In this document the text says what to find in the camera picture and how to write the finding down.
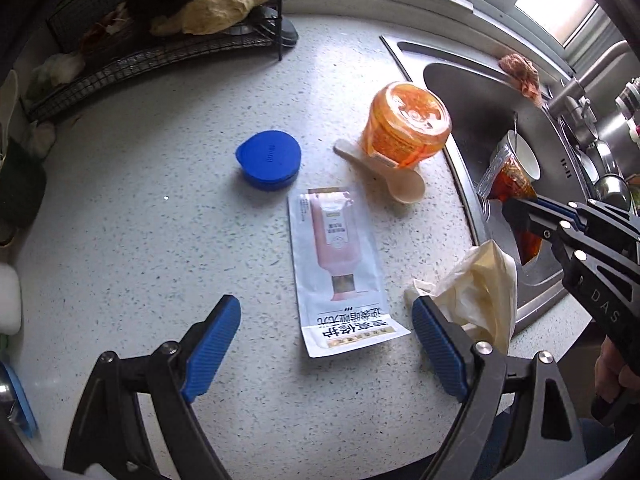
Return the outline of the person's right hand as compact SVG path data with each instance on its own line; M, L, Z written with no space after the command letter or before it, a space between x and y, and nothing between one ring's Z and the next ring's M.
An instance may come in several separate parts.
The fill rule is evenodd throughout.
M606 337L594 364L594 391L605 402L612 403L622 389L638 392L640 378L626 364L611 339Z

